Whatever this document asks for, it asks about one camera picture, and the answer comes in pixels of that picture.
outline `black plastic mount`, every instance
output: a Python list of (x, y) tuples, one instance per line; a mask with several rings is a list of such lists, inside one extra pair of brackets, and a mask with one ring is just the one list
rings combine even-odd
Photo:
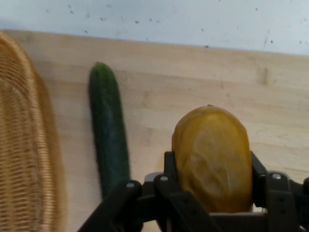
[(309, 231), (308, 179), (299, 184), (279, 172), (267, 172), (255, 154), (253, 203), (267, 213), (208, 213), (179, 187), (173, 152), (165, 153), (164, 174), (141, 185), (119, 184), (97, 207), (79, 232), (140, 232), (156, 220), (163, 232), (296, 232)]

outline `wooden cutting board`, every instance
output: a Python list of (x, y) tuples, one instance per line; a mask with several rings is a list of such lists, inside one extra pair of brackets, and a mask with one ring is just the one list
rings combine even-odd
[(132, 177), (163, 170), (178, 120), (201, 105), (235, 114), (271, 170), (309, 176), (309, 57), (8, 31), (50, 91), (67, 189), (67, 231), (100, 202), (87, 82), (96, 61), (120, 85)]

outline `yellow fruit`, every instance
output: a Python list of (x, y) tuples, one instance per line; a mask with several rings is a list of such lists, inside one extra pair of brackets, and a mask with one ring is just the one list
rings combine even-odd
[(228, 111), (197, 108), (172, 137), (178, 180), (208, 212), (245, 212), (252, 205), (252, 164), (246, 129)]

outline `woven basket rim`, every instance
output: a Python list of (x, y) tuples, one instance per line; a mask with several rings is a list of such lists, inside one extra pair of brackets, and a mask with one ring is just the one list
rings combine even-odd
[(33, 68), (33, 65), (27, 57), (24, 50), (14, 41), (13, 38), (0, 30), (0, 44), (8, 48), (15, 56), (21, 66), (24, 78), (28, 100), (30, 102), (30, 117), (33, 128), (34, 149), (39, 162), (39, 175), (42, 188), (42, 215), (40, 227), (42, 231), (51, 232), (55, 227), (55, 179), (52, 168), (52, 161), (49, 155), (49, 146), (47, 141), (46, 128), (44, 127), (43, 112), (40, 107), (40, 98), (38, 92), (37, 78), (39, 78)]

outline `wooden countertop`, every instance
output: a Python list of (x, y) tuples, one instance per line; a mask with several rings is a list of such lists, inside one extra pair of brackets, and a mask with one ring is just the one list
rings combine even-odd
[[(76, 231), (100, 202), (87, 82), (96, 61), (122, 94), (132, 178), (163, 170), (178, 120), (213, 104), (236, 115), (271, 170), (309, 176), (309, 57), (8, 31), (26, 50), (52, 98)], [(146, 225), (153, 231), (153, 225)]]

